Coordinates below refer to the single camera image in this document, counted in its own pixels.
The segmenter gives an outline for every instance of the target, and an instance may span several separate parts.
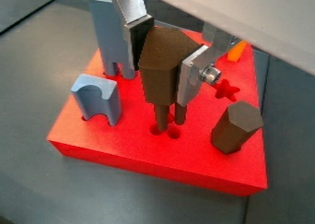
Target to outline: arch block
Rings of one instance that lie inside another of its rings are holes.
[[[102,114],[109,125],[116,125],[121,114],[117,82],[81,74],[70,88],[84,119]]]

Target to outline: hexagonal prism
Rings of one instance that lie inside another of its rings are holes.
[[[240,150],[242,143],[261,126],[258,108],[245,101],[229,104],[212,129],[212,145],[225,154]]]
[[[173,28],[152,28],[138,61],[145,101],[170,105],[176,101],[178,65],[197,43]]]

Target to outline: red star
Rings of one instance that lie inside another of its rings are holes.
[[[221,83],[217,83],[212,86],[216,89],[214,97],[221,99],[226,97],[232,102],[236,101],[234,93],[240,91],[238,88],[232,87],[225,79],[221,80]]]

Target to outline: gray arch block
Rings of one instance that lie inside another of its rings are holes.
[[[133,79],[134,71],[129,62],[128,45],[122,38],[122,27],[112,0],[88,0],[88,4],[101,50],[104,73],[114,76],[118,72],[117,63],[120,63],[122,77]]]
[[[85,120],[96,114],[104,114],[109,124],[117,124],[121,106],[116,81],[81,74],[72,85],[70,92]]]

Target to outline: red base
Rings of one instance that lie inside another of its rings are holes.
[[[198,34],[185,34],[200,42]],[[228,62],[224,56],[216,66],[228,84],[217,84],[214,88],[202,86],[188,105],[182,126],[170,122],[166,132],[156,136],[152,105],[144,101],[140,77],[134,80],[110,77],[117,81],[122,108],[117,125],[109,126],[101,115],[85,122],[70,96],[48,140],[65,156],[180,183],[233,195],[250,195],[265,189],[261,131],[244,143],[241,150],[229,155],[210,145],[209,139],[210,130],[233,100],[258,106],[250,47],[245,47],[237,63]],[[98,52],[85,73],[104,77]],[[228,86],[240,91],[230,95],[234,89],[228,90]]]

